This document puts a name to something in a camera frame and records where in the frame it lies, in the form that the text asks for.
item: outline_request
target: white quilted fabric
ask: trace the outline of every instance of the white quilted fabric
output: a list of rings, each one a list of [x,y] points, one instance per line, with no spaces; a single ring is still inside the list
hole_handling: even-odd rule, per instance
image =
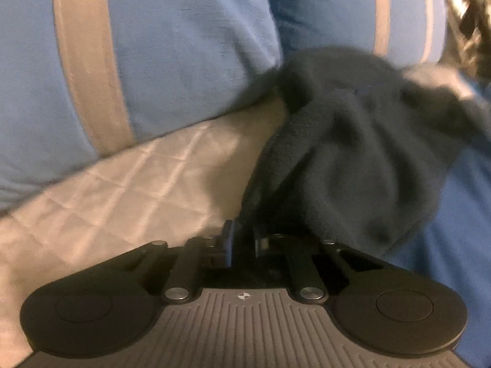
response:
[[[176,131],[45,190],[0,219],[0,368],[30,354],[19,324],[38,287],[152,240],[182,244],[234,218],[267,138],[275,95]]]

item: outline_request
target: ribbed gray surface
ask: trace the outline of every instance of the ribbed gray surface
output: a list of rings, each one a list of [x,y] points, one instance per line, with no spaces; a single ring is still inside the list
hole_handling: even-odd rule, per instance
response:
[[[462,368],[451,352],[402,360],[367,351],[341,334],[319,306],[284,289],[205,289],[165,309],[142,339],[115,354],[68,360],[35,353],[19,368]]]

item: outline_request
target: silver screw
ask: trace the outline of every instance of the silver screw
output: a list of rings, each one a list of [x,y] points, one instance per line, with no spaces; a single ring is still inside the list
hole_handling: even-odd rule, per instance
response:
[[[307,286],[300,290],[300,296],[307,300],[317,300],[324,296],[318,287]]]
[[[165,297],[170,300],[183,300],[188,296],[189,292],[183,287],[171,287],[165,291]]]

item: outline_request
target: blue fabric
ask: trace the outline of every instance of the blue fabric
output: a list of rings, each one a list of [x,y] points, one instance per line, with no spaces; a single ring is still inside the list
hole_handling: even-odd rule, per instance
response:
[[[269,90],[281,60],[267,0],[109,0],[137,140]],[[0,213],[95,162],[58,57],[52,0],[0,0]]]
[[[491,366],[491,142],[478,138],[455,162],[433,221],[384,257],[460,294],[468,325],[456,353]]]
[[[0,0],[0,212],[97,159],[72,108],[52,0]]]
[[[280,63],[268,0],[109,0],[139,141],[252,103]]]
[[[269,0],[286,56],[304,48],[345,45],[373,51],[375,0]],[[444,0],[390,0],[387,59],[398,67],[419,63],[427,37],[427,9],[432,12],[431,51],[436,62],[446,31]]]

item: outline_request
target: blue pillowcase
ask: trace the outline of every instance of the blue pillowcase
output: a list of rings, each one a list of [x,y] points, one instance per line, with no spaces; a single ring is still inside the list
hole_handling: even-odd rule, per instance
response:
[[[268,0],[108,0],[137,141],[254,102],[281,61]],[[52,0],[0,0],[0,213],[99,156],[72,106]]]
[[[269,0],[286,56],[347,45],[398,67],[436,62],[446,31],[444,0]]]

